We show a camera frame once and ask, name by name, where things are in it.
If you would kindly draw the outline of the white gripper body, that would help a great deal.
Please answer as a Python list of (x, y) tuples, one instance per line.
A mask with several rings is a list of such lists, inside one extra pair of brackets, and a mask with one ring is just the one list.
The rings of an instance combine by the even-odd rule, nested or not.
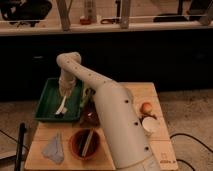
[(72, 81), (59, 81), (59, 92), (62, 97), (70, 97), (74, 88), (74, 83)]

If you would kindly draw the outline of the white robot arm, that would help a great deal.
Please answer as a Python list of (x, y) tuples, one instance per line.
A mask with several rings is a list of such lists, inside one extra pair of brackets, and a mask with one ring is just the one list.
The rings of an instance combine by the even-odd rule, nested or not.
[(64, 84), (77, 77), (95, 91), (95, 108), (116, 171), (160, 171), (126, 89), (82, 66), (78, 52), (60, 54), (56, 61)]

